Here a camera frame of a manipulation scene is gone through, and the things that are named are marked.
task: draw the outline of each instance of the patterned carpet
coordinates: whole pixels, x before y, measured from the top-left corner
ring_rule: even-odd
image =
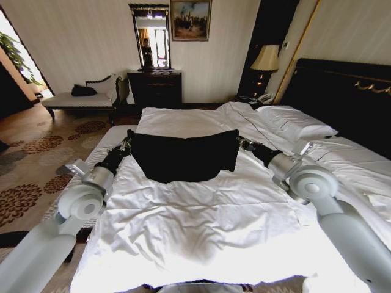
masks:
[[[105,114],[56,110],[52,121],[41,104],[0,120],[0,140],[9,148],[0,154],[0,237],[29,231],[39,223],[72,175],[63,165],[86,159],[110,128]],[[117,117],[117,125],[136,125],[138,117]],[[72,262],[62,264],[43,292],[66,293],[85,244],[77,244]],[[12,248],[0,243],[0,262]],[[248,286],[258,293],[302,292],[303,277]],[[137,292],[153,292],[139,287]]]

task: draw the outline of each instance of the mirror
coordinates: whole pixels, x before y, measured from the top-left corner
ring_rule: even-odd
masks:
[[[145,70],[171,68],[169,6],[160,4],[129,4],[134,33]]]

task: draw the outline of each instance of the black bag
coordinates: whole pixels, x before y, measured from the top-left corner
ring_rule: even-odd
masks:
[[[220,170],[235,170],[238,135],[238,130],[231,130],[181,139],[135,133],[131,154],[149,179],[161,183],[206,181]]]
[[[82,87],[81,85],[73,85],[72,93],[73,96],[94,96],[97,91],[92,87]]]

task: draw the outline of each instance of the lamp shade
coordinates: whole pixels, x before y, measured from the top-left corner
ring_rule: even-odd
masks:
[[[273,71],[279,69],[278,60],[279,46],[278,45],[264,45],[255,60],[251,65],[251,69]]]

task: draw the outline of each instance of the telephone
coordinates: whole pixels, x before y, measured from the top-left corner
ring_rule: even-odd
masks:
[[[273,93],[265,93],[264,95],[258,98],[258,101],[264,105],[270,105],[273,103],[274,94]]]

